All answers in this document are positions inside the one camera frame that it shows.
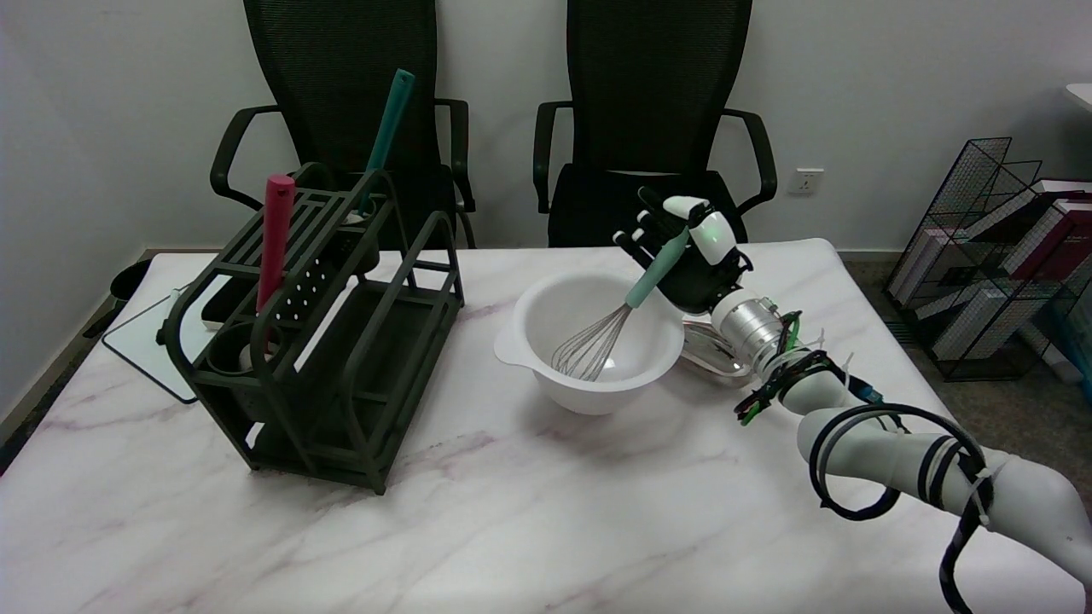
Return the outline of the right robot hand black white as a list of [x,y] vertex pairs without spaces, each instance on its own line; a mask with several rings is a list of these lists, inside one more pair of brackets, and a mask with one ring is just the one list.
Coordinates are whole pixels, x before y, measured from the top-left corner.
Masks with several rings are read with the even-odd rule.
[[664,198],[649,187],[640,187],[638,199],[636,228],[617,231],[613,244],[648,269],[662,262],[660,253],[668,243],[687,232],[686,248],[658,280],[658,291],[679,310],[711,312],[723,298],[741,290],[741,276],[752,272],[752,260],[738,247],[729,220],[710,200],[682,194]]

